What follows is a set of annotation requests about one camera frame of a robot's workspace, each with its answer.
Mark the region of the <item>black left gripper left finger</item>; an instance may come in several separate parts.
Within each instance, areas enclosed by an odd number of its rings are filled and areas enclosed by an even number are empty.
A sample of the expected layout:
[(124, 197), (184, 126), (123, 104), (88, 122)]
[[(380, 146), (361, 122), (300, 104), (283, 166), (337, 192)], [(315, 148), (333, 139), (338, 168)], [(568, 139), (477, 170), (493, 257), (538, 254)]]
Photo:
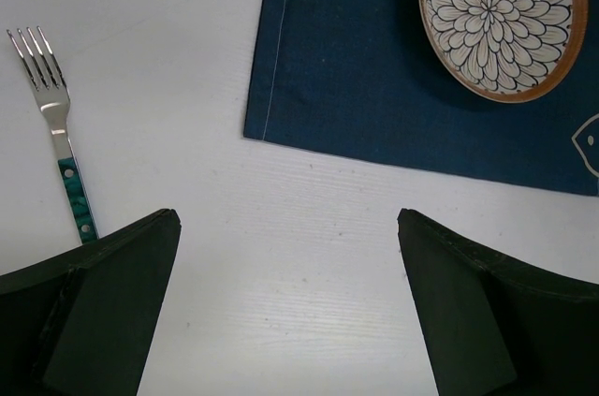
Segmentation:
[(181, 230), (162, 209), (2, 275), (2, 394), (137, 394)]

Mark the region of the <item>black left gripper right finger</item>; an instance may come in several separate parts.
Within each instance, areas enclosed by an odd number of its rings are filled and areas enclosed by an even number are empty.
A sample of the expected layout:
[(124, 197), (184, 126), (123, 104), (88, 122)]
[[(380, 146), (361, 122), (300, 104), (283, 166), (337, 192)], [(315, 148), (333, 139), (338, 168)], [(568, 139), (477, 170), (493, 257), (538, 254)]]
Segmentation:
[(598, 286), (473, 242), (415, 210), (399, 242), (441, 395), (595, 395)]

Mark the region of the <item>dark blue printed cloth napkin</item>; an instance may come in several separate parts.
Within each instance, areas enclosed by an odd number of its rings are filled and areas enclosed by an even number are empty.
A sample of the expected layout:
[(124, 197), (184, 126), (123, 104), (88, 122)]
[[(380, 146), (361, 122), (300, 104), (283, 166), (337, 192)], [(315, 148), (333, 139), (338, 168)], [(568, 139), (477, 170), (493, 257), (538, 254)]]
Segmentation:
[(565, 79), (532, 102), (476, 95), (443, 66), (418, 0), (263, 0), (246, 138), (596, 196), (598, 0)]

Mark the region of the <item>floral plate with orange rim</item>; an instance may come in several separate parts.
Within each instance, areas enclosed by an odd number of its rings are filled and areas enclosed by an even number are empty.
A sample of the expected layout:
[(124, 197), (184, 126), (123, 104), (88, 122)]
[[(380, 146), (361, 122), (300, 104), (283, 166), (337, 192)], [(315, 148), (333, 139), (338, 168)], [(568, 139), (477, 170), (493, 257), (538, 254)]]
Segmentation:
[(418, 0), (427, 38), (469, 91), (518, 104), (551, 92), (586, 34), (589, 0)]

